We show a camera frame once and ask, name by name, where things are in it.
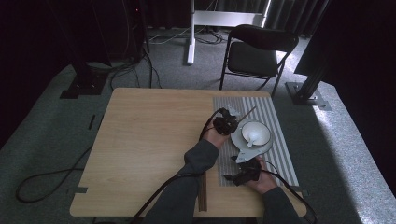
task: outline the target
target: wooden stick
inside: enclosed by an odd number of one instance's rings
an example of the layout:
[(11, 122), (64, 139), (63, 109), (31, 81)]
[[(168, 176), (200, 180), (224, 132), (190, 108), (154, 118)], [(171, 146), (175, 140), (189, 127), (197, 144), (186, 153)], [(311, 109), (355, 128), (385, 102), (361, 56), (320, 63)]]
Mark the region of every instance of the wooden stick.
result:
[(198, 210), (200, 212), (207, 211), (206, 172), (201, 175), (201, 186), (198, 192)]

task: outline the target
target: gray sleeve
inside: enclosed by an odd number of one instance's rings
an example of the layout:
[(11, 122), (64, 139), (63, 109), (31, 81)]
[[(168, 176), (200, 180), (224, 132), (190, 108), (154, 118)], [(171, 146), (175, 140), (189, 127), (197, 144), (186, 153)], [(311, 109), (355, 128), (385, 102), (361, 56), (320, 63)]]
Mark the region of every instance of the gray sleeve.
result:
[(271, 189), (262, 195), (264, 224), (301, 224), (288, 196), (282, 188)]
[[(215, 164), (218, 155), (219, 151), (213, 144), (201, 140), (186, 152), (184, 155), (186, 163), (177, 173), (201, 174)], [(148, 211), (143, 223), (192, 223), (199, 186), (200, 177), (183, 177), (171, 182)]]

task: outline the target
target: white cup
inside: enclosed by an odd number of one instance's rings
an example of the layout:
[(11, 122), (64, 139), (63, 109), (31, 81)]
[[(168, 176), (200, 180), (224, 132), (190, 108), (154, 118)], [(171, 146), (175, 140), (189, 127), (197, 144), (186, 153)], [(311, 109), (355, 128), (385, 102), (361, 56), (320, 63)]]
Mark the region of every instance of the white cup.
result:
[(248, 147), (262, 146), (270, 140), (270, 130), (263, 123), (251, 121), (242, 128), (242, 135), (247, 141)]

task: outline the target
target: tripod base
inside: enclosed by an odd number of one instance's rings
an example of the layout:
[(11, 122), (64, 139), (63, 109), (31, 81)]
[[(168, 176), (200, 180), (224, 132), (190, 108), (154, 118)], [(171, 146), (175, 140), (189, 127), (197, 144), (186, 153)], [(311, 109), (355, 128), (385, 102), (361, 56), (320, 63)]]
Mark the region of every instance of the tripod base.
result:
[(332, 108), (329, 105), (328, 101), (323, 100), (320, 92), (315, 90), (314, 94), (312, 94), (309, 99), (301, 99), (297, 97), (297, 92), (303, 86), (303, 83), (300, 82), (287, 82), (286, 87), (288, 89), (289, 95), (293, 100), (295, 105), (317, 105), (320, 110), (324, 111), (332, 111)]
[(89, 84), (81, 84), (78, 76), (75, 77), (68, 90), (62, 92), (61, 99), (77, 99), (80, 95), (100, 95), (106, 84), (107, 72), (91, 71), (93, 80)]

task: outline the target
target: hand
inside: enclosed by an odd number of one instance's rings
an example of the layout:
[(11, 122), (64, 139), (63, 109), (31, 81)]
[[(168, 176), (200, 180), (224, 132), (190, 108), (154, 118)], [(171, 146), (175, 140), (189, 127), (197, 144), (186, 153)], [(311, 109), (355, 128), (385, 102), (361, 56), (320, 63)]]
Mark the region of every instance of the hand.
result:
[(217, 149), (220, 149), (224, 142), (230, 137), (230, 135), (222, 135), (216, 131), (213, 126), (213, 120), (207, 125), (207, 131), (204, 133), (203, 139), (213, 144)]
[[(267, 167), (265, 166), (265, 162), (262, 161), (260, 157), (256, 157), (256, 160), (260, 162), (260, 165), (262, 166), (262, 170), (267, 170)], [(255, 189), (260, 194), (264, 194), (270, 189), (274, 189), (277, 187), (274, 178), (270, 174), (267, 174), (265, 172), (260, 172), (259, 180), (257, 181), (249, 180), (246, 183), (246, 185)]]

